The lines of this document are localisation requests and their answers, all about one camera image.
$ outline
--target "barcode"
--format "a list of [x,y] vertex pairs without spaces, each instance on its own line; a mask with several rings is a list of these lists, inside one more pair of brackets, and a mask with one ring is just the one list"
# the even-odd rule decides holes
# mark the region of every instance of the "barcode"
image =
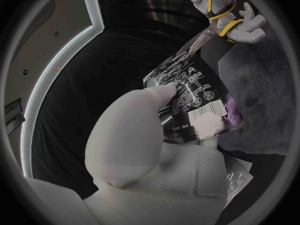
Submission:
[[220,117],[227,115],[223,102],[219,99],[217,101],[210,102],[209,104],[206,104],[203,107],[188,112],[190,124],[193,125],[197,123],[198,118],[201,115],[206,114],[208,112],[216,114]]

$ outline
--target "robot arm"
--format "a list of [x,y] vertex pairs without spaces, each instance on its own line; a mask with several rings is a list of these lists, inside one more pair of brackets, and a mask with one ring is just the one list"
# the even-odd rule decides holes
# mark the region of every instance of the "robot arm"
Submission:
[[[208,17],[208,0],[191,0],[196,9]],[[212,0],[212,11],[217,13],[231,3],[232,0]],[[262,15],[254,15],[249,3],[244,3],[244,11],[239,11],[244,19],[239,25],[228,31],[227,38],[241,43],[256,44],[265,37],[265,32],[261,27],[266,23],[266,19]],[[218,20],[217,27],[225,28],[226,25],[236,19],[236,16],[230,12]]]

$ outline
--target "white label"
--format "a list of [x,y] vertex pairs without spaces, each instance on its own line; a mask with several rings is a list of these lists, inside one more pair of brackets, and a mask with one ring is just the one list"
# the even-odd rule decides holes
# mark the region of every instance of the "white label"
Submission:
[[[213,115],[211,116],[211,119],[207,116],[203,116],[207,113]],[[192,126],[194,126],[195,124],[206,122],[207,120],[209,121],[215,119],[216,115],[219,117],[227,115],[226,109],[220,99],[188,112],[189,122]]]

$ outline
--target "gray fabric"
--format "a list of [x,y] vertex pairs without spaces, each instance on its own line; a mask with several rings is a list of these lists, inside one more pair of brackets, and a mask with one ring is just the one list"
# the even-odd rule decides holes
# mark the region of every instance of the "gray fabric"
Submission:
[[243,115],[241,130],[219,136],[227,151],[286,155],[294,128],[295,91],[285,52],[266,24],[258,44],[236,44],[218,63],[220,78]]

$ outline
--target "black plastic package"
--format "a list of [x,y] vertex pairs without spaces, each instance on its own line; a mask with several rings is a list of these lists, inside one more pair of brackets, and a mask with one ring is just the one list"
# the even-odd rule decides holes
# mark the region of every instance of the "black plastic package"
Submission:
[[143,79],[144,88],[174,82],[177,94],[158,112],[164,142],[202,140],[240,129],[243,117],[220,78],[195,54],[173,55]]

